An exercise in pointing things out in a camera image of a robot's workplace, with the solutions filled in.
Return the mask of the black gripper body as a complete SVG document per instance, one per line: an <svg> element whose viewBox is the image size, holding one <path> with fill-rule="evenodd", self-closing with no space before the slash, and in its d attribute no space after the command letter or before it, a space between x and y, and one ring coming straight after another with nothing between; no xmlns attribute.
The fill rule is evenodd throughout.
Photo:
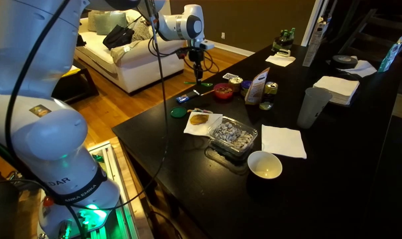
<svg viewBox="0 0 402 239"><path fill-rule="evenodd" d="M189 60L193 63L196 80L201 82L204 79L202 63L205 60L205 51L202 48L190 48L189 50Z"/></svg>

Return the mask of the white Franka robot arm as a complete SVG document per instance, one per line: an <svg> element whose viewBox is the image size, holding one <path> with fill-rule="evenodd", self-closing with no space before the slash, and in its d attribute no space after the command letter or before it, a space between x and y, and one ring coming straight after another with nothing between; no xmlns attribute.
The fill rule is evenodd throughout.
<svg viewBox="0 0 402 239"><path fill-rule="evenodd" d="M165 40L205 42L204 10L162 17L164 0L0 0L0 147L46 192L39 224L50 239L101 229L120 190L84 147L86 119L52 98L74 66L84 10L139 10Z"/></svg>

